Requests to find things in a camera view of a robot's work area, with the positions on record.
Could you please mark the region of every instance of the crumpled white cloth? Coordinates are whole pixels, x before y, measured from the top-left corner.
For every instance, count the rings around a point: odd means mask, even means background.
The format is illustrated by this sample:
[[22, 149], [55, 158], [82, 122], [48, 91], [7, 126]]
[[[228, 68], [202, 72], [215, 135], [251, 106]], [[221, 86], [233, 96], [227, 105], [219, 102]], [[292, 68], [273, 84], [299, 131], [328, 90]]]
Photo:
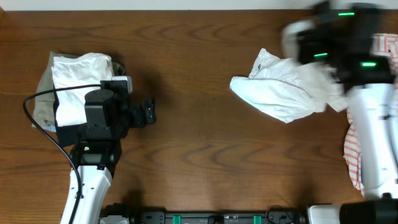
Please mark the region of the crumpled white cloth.
[[[54, 57], [52, 78], [54, 88], [100, 84], [113, 76], [111, 57], [88, 53], [78, 58]], [[100, 87], [58, 91], [59, 106], [55, 117], [59, 127], [86, 122], [85, 95]]]
[[261, 49], [249, 77], [233, 77], [229, 87], [258, 110], [289, 123], [325, 111], [326, 104], [336, 111], [347, 107], [331, 72], [320, 63], [301, 65]]

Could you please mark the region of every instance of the striped cloth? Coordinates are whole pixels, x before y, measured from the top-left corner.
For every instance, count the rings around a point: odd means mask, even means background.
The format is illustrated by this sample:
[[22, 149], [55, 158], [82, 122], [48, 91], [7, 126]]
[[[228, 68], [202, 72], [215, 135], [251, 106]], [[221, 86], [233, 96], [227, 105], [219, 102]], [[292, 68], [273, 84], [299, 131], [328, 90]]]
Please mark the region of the striped cloth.
[[[398, 74], [398, 35], [397, 34], [374, 34], [374, 42], [371, 54], [389, 57], [391, 72]], [[353, 124], [350, 112], [347, 112], [348, 122], [351, 125], [344, 141], [344, 158], [347, 162], [349, 176], [356, 189], [364, 195], [364, 187], [361, 180], [361, 146], [358, 134]]]

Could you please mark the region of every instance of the black cable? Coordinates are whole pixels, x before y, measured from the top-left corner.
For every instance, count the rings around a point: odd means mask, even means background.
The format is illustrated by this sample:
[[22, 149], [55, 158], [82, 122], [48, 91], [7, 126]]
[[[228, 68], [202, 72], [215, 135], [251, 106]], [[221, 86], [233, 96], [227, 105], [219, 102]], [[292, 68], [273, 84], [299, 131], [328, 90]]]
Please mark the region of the black cable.
[[68, 153], [62, 148], [62, 146], [60, 146], [59, 143], [56, 140], [54, 140], [53, 137], [51, 137], [46, 131], [44, 131], [44, 129], [42, 127], [40, 127], [40, 125], [35, 121], [35, 119], [32, 117], [32, 115], [30, 115], [29, 111], [27, 110], [27, 102], [29, 100], [35, 98], [36, 96], [41, 96], [41, 95], [44, 95], [44, 94], [47, 94], [47, 93], [55, 93], [57, 91], [74, 90], [74, 89], [77, 89], [77, 88], [99, 87], [99, 86], [101, 86], [101, 85], [100, 84], [82, 85], [82, 86], [74, 86], [74, 87], [68, 87], [68, 88], [58, 88], [58, 89], [53, 89], [53, 90], [41, 91], [39, 93], [36, 93], [36, 94], [33, 94], [33, 95], [27, 97], [24, 100], [24, 104], [23, 104], [25, 114], [30, 119], [32, 124], [34, 126], [36, 126], [36, 128], [42, 134], [44, 134], [45, 137], [47, 137], [52, 143], [54, 143], [57, 148], [59, 148], [61, 150], [63, 155], [68, 159], [70, 165], [72, 166], [73, 171], [75, 171], [77, 184], [78, 184], [78, 190], [77, 190], [77, 193], [76, 193], [76, 202], [75, 202], [75, 205], [73, 206], [72, 214], [70, 215], [69, 224], [73, 224], [73, 219], [75, 219], [75, 214], [76, 214], [77, 208], [79, 206], [79, 200], [80, 200], [80, 197], [81, 197], [81, 188], [82, 188], [82, 186], [81, 186], [81, 178], [80, 178], [80, 175], [79, 175], [79, 171], [77, 170], [77, 168], [73, 164], [73, 162], [70, 159], [70, 156], [68, 155]]

